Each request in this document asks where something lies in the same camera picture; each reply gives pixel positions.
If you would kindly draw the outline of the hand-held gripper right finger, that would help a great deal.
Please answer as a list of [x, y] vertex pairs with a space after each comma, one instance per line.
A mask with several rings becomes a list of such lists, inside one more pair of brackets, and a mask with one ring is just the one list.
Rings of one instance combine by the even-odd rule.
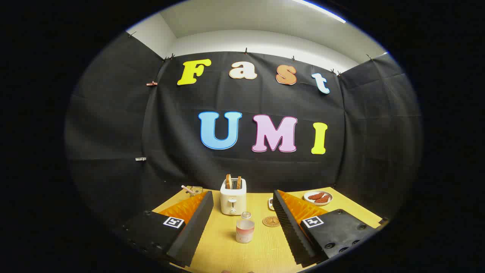
[[309, 266], [350, 251], [377, 233], [343, 209], [327, 212], [274, 190], [273, 204], [296, 264]]

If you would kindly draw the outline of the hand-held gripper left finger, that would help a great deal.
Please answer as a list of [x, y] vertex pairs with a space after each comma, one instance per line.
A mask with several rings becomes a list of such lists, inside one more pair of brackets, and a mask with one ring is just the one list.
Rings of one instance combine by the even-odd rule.
[[145, 211], [122, 225], [122, 237], [154, 260], [190, 266], [213, 206], [206, 191], [161, 212]]

